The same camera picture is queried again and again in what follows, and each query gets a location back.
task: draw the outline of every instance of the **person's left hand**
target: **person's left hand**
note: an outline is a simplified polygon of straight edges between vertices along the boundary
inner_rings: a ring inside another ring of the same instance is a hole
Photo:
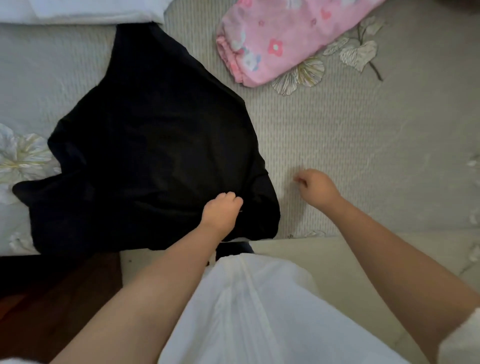
[[[235,227],[242,205],[242,198],[236,197],[233,192],[219,194],[205,205],[200,226],[214,229],[223,239]]]

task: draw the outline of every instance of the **forearm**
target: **forearm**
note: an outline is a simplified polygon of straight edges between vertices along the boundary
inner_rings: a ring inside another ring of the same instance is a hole
[[[324,213],[391,311],[434,362],[441,341],[480,306],[480,296],[346,200]]]
[[[199,226],[120,290],[53,363],[154,363],[222,239]]]

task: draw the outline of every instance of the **white shirt worn by person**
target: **white shirt worn by person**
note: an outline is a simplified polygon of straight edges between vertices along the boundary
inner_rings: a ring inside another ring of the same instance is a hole
[[[208,267],[185,307],[158,359],[180,363],[407,362],[322,300],[306,270],[240,254]],[[438,363],[480,363],[479,309],[441,344]]]

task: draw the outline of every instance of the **pink sleeve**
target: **pink sleeve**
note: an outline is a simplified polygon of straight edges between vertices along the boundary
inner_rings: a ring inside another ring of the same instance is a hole
[[[236,82],[272,81],[354,27],[384,0],[239,0],[216,44]]]

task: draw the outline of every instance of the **person's right arm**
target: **person's right arm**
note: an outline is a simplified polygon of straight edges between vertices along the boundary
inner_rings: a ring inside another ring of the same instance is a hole
[[[377,292],[435,363],[440,343],[480,307],[480,295],[342,198],[326,174],[303,170],[294,180],[302,198],[338,227]]]

